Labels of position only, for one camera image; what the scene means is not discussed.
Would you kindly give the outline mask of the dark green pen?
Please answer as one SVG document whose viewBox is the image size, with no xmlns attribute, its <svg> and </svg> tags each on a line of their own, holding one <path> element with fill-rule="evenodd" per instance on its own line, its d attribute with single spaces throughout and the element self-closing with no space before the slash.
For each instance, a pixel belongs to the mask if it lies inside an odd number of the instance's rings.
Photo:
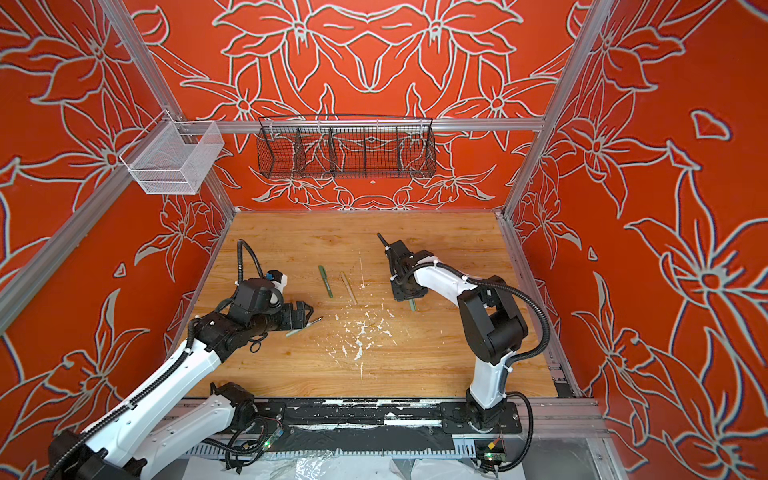
<svg viewBox="0 0 768 480">
<path fill-rule="evenodd" d="M 334 298 L 332 288 L 330 286 L 329 279 L 326 274 L 321 274 L 321 279 L 323 281 L 324 287 L 326 289 L 327 295 L 329 298 Z"/>
</svg>

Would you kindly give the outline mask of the beige pen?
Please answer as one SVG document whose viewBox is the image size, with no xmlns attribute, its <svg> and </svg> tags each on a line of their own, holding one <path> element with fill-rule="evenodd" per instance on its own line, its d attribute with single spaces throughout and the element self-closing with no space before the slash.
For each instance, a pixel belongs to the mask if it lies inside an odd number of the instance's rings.
<svg viewBox="0 0 768 480">
<path fill-rule="evenodd" d="M 348 292 L 348 294 L 349 294 L 349 296 L 350 296 L 350 298 L 352 300 L 353 305 L 358 305 L 357 299 L 355 297 L 355 294 L 354 294 L 351 286 L 349 284 L 345 284 L 345 288 L 346 288 L 346 290 L 347 290 L 347 292 Z"/>
</svg>

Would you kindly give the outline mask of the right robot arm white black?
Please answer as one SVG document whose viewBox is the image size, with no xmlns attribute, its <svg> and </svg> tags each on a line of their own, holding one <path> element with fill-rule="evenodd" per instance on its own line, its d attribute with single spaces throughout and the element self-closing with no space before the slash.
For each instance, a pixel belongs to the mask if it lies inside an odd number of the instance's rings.
<svg viewBox="0 0 768 480">
<path fill-rule="evenodd" d="M 401 240 L 378 239 L 387 257 L 395 300 L 405 302 L 435 292 L 458 308 L 465 340 L 475 356 L 466 421 L 479 431 L 490 430 L 505 410 L 511 359 L 529 333 L 515 295 L 498 276 L 474 278 L 427 250 L 413 252 Z"/>
</svg>

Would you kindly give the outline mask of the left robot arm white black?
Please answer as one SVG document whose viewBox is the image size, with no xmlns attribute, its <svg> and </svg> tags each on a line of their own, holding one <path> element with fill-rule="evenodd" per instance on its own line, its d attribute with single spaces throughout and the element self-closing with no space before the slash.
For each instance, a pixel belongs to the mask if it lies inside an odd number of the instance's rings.
<svg viewBox="0 0 768 480">
<path fill-rule="evenodd" d="M 59 434 L 48 448 L 48 479 L 151 479 L 192 447 L 207 443 L 237 458 L 255 456 L 264 443 L 236 446 L 215 434 L 244 431 L 259 422 L 253 395 L 227 383 L 192 411 L 162 421 L 201 380 L 237 350 L 261 344 L 269 333 L 307 327 L 311 305 L 288 302 L 287 278 L 240 280 L 234 293 L 203 317 L 190 321 L 186 341 L 127 399 L 82 432 Z"/>
</svg>

